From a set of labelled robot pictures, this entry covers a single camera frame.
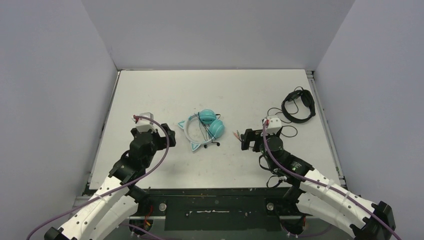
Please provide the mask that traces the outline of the black cable pink green plugs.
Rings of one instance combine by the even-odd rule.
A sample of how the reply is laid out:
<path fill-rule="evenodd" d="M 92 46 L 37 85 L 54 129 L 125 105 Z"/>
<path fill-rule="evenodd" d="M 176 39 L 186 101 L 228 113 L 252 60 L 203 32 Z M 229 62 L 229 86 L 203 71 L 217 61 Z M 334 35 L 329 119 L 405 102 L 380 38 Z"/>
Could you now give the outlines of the black cable pink green plugs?
<path fill-rule="evenodd" d="M 278 114 L 282 114 L 283 111 L 280 109 L 277 111 L 274 115 L 270 115 L 269 112 L 267 112 L 267 116 L 262 119 L 262 122 L 265 124 L 265 129 L 257 129 L 262 130 L 262 137 L 263 140 L 266 141 L 266 135 L 277 132 L 280 128 L 282 128 L 281 136 L 287 137 L 287 138 L 294 138 L 298 134 L 298 130 L 296 127 L 290 125 L 292 123 L 291 120 L 285 121 L 278 117 Z M 235 131 L 234 136 L 240 141 L 241 143 L 241 134 L 239 131 Z M 271 176 L 268 178 L 267 182 L 265 183 L 265 186 L 268 189 L 275 189 L 279 187 L 282 183 L 286 182 L 291 176 L 282 170 L 281 167 L 279 167 L 272 159 L 271 156 L 272 153 L 268 149 L 267 144 L 265 143 L 265 147 L 267 148 L 267 154 L 262 154 L 261 152 L 258 157 L 258 164 L 259 167 L 269 173 L 271 173 Z M 290 158 L 291 154 L 284 150 L 284 153 L 282 156 L 273 156 L 280 165 L 284 165 L 285 161 Z"/>

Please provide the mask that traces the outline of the teal cat ear headphones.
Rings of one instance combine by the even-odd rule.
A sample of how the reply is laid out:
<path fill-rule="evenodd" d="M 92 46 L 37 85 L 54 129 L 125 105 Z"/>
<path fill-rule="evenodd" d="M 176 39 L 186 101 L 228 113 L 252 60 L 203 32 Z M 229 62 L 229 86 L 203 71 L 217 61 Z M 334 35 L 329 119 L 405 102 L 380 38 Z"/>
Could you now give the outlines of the teal cat ear headphones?
<path fill-rule="evenodd" d="M 202 133 L 204 140 L 202 142 L 192 139 L 189 135 L 189 126 L 194 120 L 198 121 L 200 129 L 204 129 L 204 132 Z M 211 109 L 198 111 L 193 115 L 190 115 L 187 119 L 178 122 L 177 125 L 183 130 L 193 153 L 200 147 L 207 149 L 209 145 L 216 145 L 217 147 L 221 146 L 218 139 L 224 134 L 225 125 L 221 120 L 221 114 L 215 113 Z"/>

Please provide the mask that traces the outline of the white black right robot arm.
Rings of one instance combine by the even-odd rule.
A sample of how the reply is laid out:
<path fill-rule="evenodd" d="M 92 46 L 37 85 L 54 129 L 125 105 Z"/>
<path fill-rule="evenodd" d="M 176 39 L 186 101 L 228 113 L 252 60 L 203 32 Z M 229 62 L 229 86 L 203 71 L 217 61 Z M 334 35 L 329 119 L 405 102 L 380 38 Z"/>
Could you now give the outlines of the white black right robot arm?
<path fill-rule="evenodd" d="M 281 139 L 283 125 L 276 116 L 262 120 L 262 128 L 246 129 L 238 135 L 241 149 L 260 153 L 266 160 L 264 170 L 288 183 L 283 197 L 284 210 L 289 214 L 300 212 L 323 220 L 344 231 L 355 240 L 400 239 L 390 205 L 375 203 L 337 184 L 324 176 L 307 161 L 284 149 Z"/>

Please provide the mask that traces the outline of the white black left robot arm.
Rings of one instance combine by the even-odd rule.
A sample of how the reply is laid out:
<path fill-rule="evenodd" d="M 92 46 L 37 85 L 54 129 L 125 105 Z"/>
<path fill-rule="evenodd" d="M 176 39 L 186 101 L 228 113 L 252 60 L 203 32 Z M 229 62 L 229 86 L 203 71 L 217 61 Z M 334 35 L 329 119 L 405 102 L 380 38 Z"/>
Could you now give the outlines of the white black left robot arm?
<path fill-rule="evenodd" d="M 136 184 L 159 167 L 151 167 L 158 151 L 167 154 L 176 145 L 175 131 L 153 120 L 150 113 L 134 115 L 133 120 L 128 150 L 92 197 L 71 210 L 73 216 L 60 227 L 51 227 L 45 240 L 103 240 L 127 217 L 149 210 L 149 194 Z"/>

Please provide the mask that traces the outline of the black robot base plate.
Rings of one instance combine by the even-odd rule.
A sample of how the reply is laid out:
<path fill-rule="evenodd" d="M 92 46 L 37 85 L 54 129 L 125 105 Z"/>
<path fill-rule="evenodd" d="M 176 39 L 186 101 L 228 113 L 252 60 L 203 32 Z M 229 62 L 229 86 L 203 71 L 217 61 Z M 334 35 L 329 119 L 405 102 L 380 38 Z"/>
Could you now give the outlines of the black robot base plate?
<path fill-rule="evenodd" d="M 166 231 L 279 231 L 303 217 L 284 199 L 287 187 L 150 189 L 131 221 L 164 221 Z"/>

